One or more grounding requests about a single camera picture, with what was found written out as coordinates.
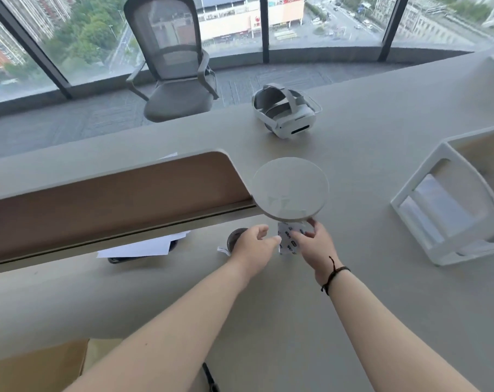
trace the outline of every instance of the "glass window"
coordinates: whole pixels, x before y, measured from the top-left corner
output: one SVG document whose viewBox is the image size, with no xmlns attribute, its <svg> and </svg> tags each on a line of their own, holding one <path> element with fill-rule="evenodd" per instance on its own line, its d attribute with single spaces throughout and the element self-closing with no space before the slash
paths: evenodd
<svg viewBox="0 0 494 392">
<path fill-rule="evenodd" d="M 494 42 L 494 0 L 408 0 L 394 38 L 401 41 L 488 47 Z"/>
<path fill-rule="evenodd" d="M 0 102 L 57 89 L 0 23 Z"/>
<path fill-rule="evenodd" d="M 386 24 L 374 17 L 375 3 L 376 0 L 269 0 L 270 45 L 381 42 Z"/>
<path fill-rule="evenodd" d="M 72 84 L 133 71 L 142 60 L 126 0 L 2 0 Z"/>
<path fill-rule="evenodd" d="M 204 49 L 211 55 L 262 49 L 260 0 L 195 0 Z"/>
</svg>

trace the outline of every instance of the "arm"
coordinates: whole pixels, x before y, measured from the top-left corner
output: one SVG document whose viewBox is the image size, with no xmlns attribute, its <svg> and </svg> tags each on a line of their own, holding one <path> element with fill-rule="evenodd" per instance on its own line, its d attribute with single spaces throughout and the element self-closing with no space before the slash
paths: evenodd
<svg viewBox="0 0 494 392">
<path fill-rule="evenodd" d="M 269 262 L 280 237 L 267 225 L 245 231 L 229 261 L 126 338 L 67 392 L 187 391 L 234 300 Z"/>
<path fill-rule="evenodd" d="M 303 258 L 323 285 L 342 267 L 325 227 L 309 220 L 315 232 L 293 233 Z M 478 392 L 441 356 L 399 321 L 350 271 L 340 271 L 329 296 L 376 392 Z"/>
</svg>

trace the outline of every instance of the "chair armrest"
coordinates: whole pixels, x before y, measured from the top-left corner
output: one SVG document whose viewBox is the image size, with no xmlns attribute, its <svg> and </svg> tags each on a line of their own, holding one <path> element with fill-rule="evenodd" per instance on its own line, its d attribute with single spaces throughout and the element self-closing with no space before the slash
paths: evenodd
<svg viewBox="0 0 494 392">
<path fill-rule="evenodd" d="M 209 93 L 212 95 L 214 100 L 216 100 L 219 98 L 218 94 L 216 93 L 216 89 L 214 89 L 205 79 L 205 72 L 207 71 L 208 65 L 209 65 L 209 54 L 205 50 L 202 50 L 202 62 L 198 67 L 198 74 L 197 74 L 198 81 L 200 81 L 200 84 L 202 84 L 204 88 L 209 91 Z M 215 82 L 216 82 L 216 76 L 212 71 L 211 74 L 215 77 Z"/>
<path fill-rule="evenodd" d="M 127 77 L 125 83 L 127 85 L 127 88 L 129 88 L 131 92 L 137 94 L 140 98 L 144 99 L 147 102 L 149 101 L 149 98 L 145 94 L 140 92 L 138 89 L 136 89 L 135 83 L 133 82 L 136 76 L 138 75 L 138 73 L 144 68 L 145 64 L 146 64 L 145 60 L 142 63 L 140 63 L 140 65 L 136 68 L 136 70 L 129 77 Z"/>
</svg>

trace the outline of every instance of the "chair seat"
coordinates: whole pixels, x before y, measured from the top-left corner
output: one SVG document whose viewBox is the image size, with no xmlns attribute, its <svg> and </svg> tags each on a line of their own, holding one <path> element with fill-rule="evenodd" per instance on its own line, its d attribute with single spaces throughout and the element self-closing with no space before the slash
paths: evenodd
<svg viewBox="0 0 494 392">
<path fill-rule="evenodd" d="M 149 97 L 144 116 L 152 122 L 173 120 L 209 111 L 212 101 L 197 79 L 165 82 Z"/>
</svg>

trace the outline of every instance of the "desk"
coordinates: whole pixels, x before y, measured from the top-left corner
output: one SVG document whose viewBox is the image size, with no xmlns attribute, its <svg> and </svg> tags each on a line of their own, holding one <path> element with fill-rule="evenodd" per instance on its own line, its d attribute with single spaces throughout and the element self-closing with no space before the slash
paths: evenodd
<svg viewBox="0 0 494 392">
<path fill-rule="evenodd" d="M 0 159 L 2 189 L 173 151 L 222 148 L 247 185 L 274 158 L 308 159 L 329 179 L 318 219 L 343 262 L 482 392 L 494 392 L 494 256 L 436 268 L 389 205 L 441 139 L 494 125 L 494 63 L 469 54 L 310 95 L 324 111 L 302 140 L 279 140 L 239 105 Z M 129 334 L 223 262 L 216 247 L 232 230 L 258 222 L 276 233 L 276 222 L 255 216 L 193 231 L 165 258 L 113 266 L 82 255 L 0 274 L 0 356 Z M 298 258 L 275 255 L 252 281 L 208 363 L 224 391 L 371 391 L 327 296 Z"/>
</svg>

